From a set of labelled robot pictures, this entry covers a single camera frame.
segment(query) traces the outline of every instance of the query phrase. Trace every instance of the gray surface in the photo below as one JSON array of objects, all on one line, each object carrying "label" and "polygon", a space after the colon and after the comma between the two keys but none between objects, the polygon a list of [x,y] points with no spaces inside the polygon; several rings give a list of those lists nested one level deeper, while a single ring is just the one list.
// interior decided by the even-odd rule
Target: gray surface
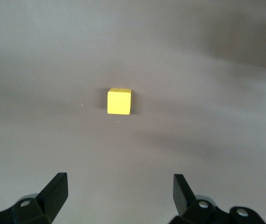
[{"label": "gray surface", "polygon": [[266,221],[266,1],[0,1],[0,210],[57,172],[56,224],[166,224],[174,173]]}]

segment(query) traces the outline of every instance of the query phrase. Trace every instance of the yellow cube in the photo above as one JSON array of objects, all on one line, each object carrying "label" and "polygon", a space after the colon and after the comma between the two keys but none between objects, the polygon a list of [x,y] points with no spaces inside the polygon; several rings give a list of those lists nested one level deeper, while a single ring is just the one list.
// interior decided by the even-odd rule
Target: yellow cube
[{"label": "yellow cube", "polygon": [[107,113],[130,114],[131,94],[130,89],[111,88],[107,94]]}]

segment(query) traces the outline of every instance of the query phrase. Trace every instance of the table surface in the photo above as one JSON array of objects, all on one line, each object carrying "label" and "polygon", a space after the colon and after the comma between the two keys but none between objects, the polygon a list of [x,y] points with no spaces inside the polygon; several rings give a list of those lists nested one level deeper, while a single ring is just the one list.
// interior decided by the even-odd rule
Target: table surface
[{"label": "table surface", "polygon": [[0,210],[58,172],[56,224],[166,224],[174,173],[266,221],[266,1],[0,1]]}]

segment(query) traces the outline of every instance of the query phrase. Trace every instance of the metal screw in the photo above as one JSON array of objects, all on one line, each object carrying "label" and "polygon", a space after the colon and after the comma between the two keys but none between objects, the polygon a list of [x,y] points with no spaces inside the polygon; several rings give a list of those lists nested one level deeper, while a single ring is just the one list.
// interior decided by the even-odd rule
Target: metal screw
[{"label": "metal screw", "polygon": [[25,207],[25,206],[29,205],[29,203],[30,203],[30,200],[24,201],[20,204],[20,207]]},{"label": "metal screw", "polygon": [[203,208],[203,209],[206,209],[206,208],[208,208],[208,203],[206,203],[206,202],[204,202],[204,201],[200,201],[199,203],[199,206],[201,207],[201,208]]},{"label": "metal screw", "polygon": [[243,217],[247,217],[247,216],[248,216],[248,212],[245,211],[244,209],[237,209],[237,213],[238,213],[240,216],[243,216]]}]

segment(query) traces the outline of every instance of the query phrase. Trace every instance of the wooden block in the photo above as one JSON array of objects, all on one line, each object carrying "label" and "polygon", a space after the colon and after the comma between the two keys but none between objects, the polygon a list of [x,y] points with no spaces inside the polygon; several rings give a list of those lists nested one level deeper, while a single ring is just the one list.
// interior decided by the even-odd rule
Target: wooden block
[{"label": "wooden block", "polygon": [[111,88],[107,94],[107,113],[130,114],[131,94],[130,89]]}]

